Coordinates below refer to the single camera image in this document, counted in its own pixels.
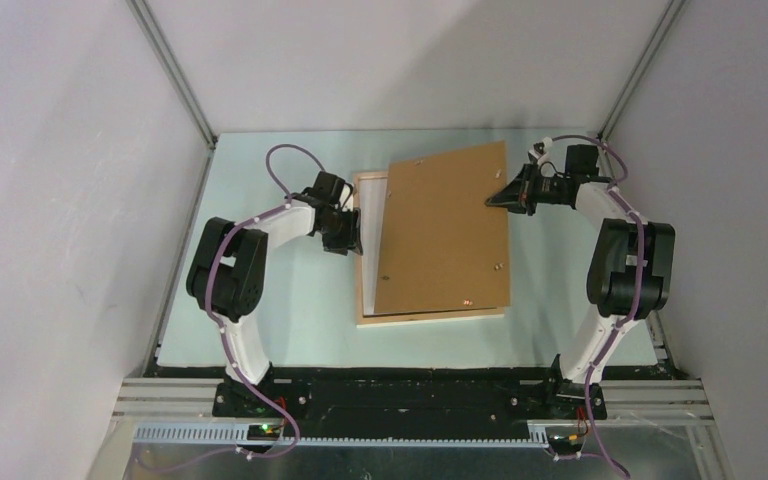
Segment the light wooden picture frame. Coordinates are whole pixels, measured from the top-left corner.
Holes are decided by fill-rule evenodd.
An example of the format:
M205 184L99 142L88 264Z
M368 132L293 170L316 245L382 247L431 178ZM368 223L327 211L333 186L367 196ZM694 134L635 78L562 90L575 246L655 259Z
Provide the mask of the light wooden picture frame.
M354 204L357 206L357 200L359 199L357 182L358 176L368 172L360 172L354 175ZM449 311L436 311L436 312L412 312L412 313L397 313L397 314L377 314L372 317L361 317L361 286L359 274L360 268L360 256L356 256L354 259L355 269L355 324L358 328L374 328L374 327L387 327L397 325L412 325L422 323L433 322L449 322L449 321L462 321L462 320L474 320L480 318L500 318L506 313L506 307L493 307L493 308L466 308Z

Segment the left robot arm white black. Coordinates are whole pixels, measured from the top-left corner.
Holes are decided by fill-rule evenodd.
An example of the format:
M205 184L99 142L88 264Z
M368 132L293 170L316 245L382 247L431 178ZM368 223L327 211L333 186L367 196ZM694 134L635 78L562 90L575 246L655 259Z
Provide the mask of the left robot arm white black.
M262 380L271 362L256 318L268 256L292 240L315 235L327 253L361 256L362 214L355 192L343 178L320 172L311 187L272 209L238 223L213 217L202 230L186 291L216 324L226 372L242 383L237 402L252 416L268 414L276 403L275 388Z

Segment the brown backing board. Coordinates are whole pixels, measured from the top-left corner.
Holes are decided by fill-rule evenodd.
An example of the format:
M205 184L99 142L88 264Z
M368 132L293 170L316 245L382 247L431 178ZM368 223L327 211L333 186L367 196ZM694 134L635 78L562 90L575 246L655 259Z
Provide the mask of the brown backing board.
M506 183L502 141L391 164L380 228L376 313L510 306L508 214L485 204Z

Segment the printed photo with white border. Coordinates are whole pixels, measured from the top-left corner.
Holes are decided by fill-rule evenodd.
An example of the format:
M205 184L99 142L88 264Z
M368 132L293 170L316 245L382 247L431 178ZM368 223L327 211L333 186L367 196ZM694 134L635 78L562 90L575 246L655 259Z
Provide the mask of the printed photo with white border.
M381 228L387 199L387 175L385 172L360 174L357 182L361 209L361 243L363 254L359 257L361 273L361 317L375 315L375 289L380 252Z

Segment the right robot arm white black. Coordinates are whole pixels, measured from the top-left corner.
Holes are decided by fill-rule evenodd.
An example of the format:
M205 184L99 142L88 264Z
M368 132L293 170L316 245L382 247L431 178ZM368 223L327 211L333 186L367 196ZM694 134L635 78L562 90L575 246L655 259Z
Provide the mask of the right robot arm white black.
M668 301L676 231L631 206L620 181L601 174L599 140L572 136L562 171L544 173L552 138L535 143L514 178L485 201L489 208L532 216L538 206L568 206L598 231L586 278L590 304L573 344L558 354L543 382L545 411L566 418L591 398L620 341Z

